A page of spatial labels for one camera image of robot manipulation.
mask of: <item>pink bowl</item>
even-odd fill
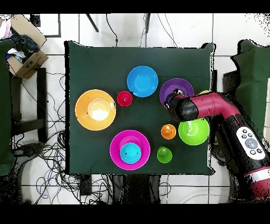
[[[126,143],[135,143],[141,149],[141,157],[133,164],[125,163],[120,157],[120,150]],[[110,145],[110,155],[116,166],[123,170],[136,170],[147,162],[150,156],[150,144],[147,138],[136,130],[124,130],[118,133]]]

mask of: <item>lime green bowl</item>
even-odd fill
[[[181,122],[178,127],[179,137],[187,145],[202,144],[209,136],[210,127],[204,118]]]
[[[158,161],[161,163],[168,163],[172,159],[172,153],[171,150],[168,148],[161,146],[158,148]]]

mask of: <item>white button panel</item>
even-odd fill
[[[240,127],[236,136],[239,139],[246,154],[254,160],[262,160],[265,157],[265,152],[254,133],[248,127]]]

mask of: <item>green cloth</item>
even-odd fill
[[[172,78],[189,81],[196,94],[210,86],[210,54],[214,45],[202,49],[174,48],[93,48],[68,42],[70,69],[70,173],[71,174],[208,174],[207,141],[189,146],[178,134],[172,140],[161,136],[161,128],[179,123],[172,120],[159,100],[161,86]],[[149,66],[158,75],[159,84],[149,97],[133,96],[129,107],[117,103],[117,95],[128,91],[127,76],[137,66]],[[75,116],[75,104],[86,91],[100,89],[107,92],[117,104],[117,114],[106,129],[90,131],[82,127]],[[147,163],[135,170],[125,171],[112,161],[109,148],[119,132],[134,129],[142,132],[151,146]],[[172,160],[161,164],[157,150],[165,146],[172,151]]]
[[[270,78],[270,48],[256,46],[249,40],[242,41],[239,46],[239,54],[233,57],[241,76],[235,96],[250,117],[252,128],[262,139],[267,81]]]
[[[12,40],[0,41],[0,176],[7,175],[12,167],[14,158],[11,154],[11,86],[6,62],[6,54],[13,48],[15,43]]]

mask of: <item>button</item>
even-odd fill
[[[254,139],[254,138],[248,138],[246,141],[245,141],[245,144],[248,148],[252,148],[252,149],[255,149],[258,147],[258,143],[257,141]]]

